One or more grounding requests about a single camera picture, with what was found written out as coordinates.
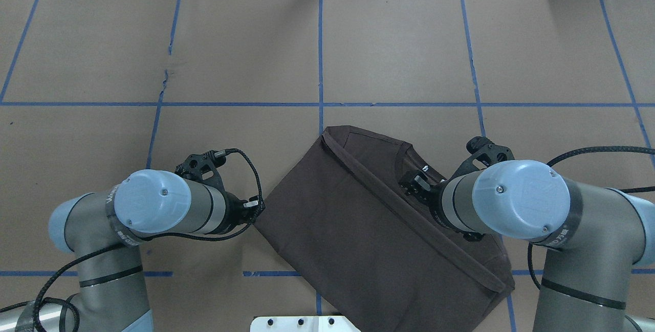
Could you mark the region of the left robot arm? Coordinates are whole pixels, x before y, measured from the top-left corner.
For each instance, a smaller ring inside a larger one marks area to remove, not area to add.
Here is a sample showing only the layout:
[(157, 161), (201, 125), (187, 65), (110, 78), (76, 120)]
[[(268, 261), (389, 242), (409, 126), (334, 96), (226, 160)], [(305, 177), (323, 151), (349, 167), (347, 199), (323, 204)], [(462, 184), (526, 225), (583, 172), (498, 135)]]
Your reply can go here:
[(20, 305), (14, 331), (153, 331), (140, 246), (167, 237), (228, 240), (264, 208), (260, 194), (242, 200), (225, 191), (218, 174), (204, 180), (152, 169), (68, 200), (48, 231), (75, 259)]

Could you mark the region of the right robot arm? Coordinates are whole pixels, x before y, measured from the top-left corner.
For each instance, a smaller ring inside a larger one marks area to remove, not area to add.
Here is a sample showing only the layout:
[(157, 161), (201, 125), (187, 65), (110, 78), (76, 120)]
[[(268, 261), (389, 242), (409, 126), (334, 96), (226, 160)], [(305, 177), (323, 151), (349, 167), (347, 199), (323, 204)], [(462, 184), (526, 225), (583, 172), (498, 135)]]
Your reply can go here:
[(632, 270), (653, 263), (652, 202), (533, 160), (435, 185), (423, 171), (408, 171), (399, 183), (447, 229), (547, 249), (533, 331), (653, 331), (653, 318), (626, 311)]

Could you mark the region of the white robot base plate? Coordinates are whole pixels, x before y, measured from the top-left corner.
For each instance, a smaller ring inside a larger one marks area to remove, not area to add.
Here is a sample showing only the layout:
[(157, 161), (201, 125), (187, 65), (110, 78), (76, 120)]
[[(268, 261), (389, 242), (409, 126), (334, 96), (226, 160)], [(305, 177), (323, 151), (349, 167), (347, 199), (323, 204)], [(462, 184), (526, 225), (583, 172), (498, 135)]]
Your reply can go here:
[(261, 316), (250, 331), (359, 331), (344, 316)]

